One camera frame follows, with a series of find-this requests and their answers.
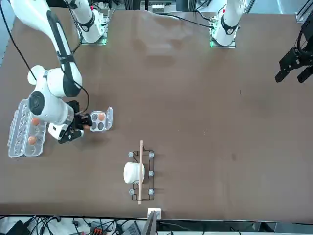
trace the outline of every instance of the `white mug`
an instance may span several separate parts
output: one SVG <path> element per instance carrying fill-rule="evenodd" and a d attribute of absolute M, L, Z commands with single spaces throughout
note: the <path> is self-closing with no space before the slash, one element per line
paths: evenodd
<path fill-rule="evenodd" d="M 142 164 L 142 182 L 145 177 L 145 167 Z M 139 183 L 139 163 L 128 162 L 124 167 L 124 181 L 126 184 Z"/>

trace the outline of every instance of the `table surface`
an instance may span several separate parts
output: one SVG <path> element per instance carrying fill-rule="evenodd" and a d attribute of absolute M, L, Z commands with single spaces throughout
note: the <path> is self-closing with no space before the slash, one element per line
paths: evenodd
<path fill-rule="evenodd" d="M 73 48 L 70 14 L 56 9 Z M 194 13 L 181 16 L 205 23 Z M 75 54 L 89 111 L 114 108 L 113 128 L 40 157 L 7 156 L 13 113 L 33 86 L 12 43 L 0 69 L 0 212 L 167 219 L 310 222 L 313 82 L 277 84 L 300 25 L 292 15 L 243 15 L 237 48 L 210 48 L 208 29 L 144 11 L 116 11 L 106 46 Z M 51 41 L 16 20 L 30 66 L 59 66 Z M 77 100 L 86 104 L 83 92 Z M 139 141 L 155 151 L 155 199 L 132 201 L 123 181 Z"/>

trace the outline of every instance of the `clear plastic egg carton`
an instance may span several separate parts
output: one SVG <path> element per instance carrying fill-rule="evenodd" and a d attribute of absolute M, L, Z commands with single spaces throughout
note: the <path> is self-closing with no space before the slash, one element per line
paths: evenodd
<path fill-rule="evenodd" d="M 113 126 L 114 111 L 112 107 L 107 109 L 107 113 L 103 111 L 93 111 L 91 113 L 92 127 L 90 130 L 93 132 L 105 132 Z"/>
<path fill-rule="evenodd" d="M 32 124 L 33 117 L 34 115 L 28 108 L 28 99 L 22 100 L 10 126 L 9 157 L 15 158 L 23 155 L 37 157 L 43 152 L 47 123 L 39 120 L 37 125 L 34 125 Z M 34 144 L 28 142 L 29 137 L 33 138 Z"/>

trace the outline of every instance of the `egg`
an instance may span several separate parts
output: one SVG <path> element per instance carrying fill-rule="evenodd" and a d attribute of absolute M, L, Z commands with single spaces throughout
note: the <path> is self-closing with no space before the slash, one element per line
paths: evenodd
<path fill-rule="evenodd" d="M 37 138 L 36 138 L 35 136 L 30 136 L 30 137 L 28 138 L 28 143 L 29 143 L 30 145 L 34 145 L 34 144 L 36 143 L 36 140 L 37 140 Z"/>
<path fill-rule="evenodd" d="M 34 126 L 38 126 L 39 123 L 40 123 L 39 118 L 37 118 L 37 117 L 32 118 L 31 124 L 33 124 Z"/>
<path fill-rule="evenodd" d="M 104 113 L 99 113 L 99 114 L 98 114 L 98 119 L 99 119 L 99 121 L 103 121 L 103 120 L 104 120 L 104 117 L 105 117 Z"/>

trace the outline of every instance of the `wooden stick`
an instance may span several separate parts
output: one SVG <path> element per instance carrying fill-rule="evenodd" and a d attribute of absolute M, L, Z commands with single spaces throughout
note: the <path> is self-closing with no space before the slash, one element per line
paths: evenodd
<path fill-rule="evenodd" d="M 140 141 L 140 157 L 139 157 L 139 195 L 138 204 L 141 204 L 141 194 L 142 194 L 142 153 L 143 153 L 143 141 Z"/>

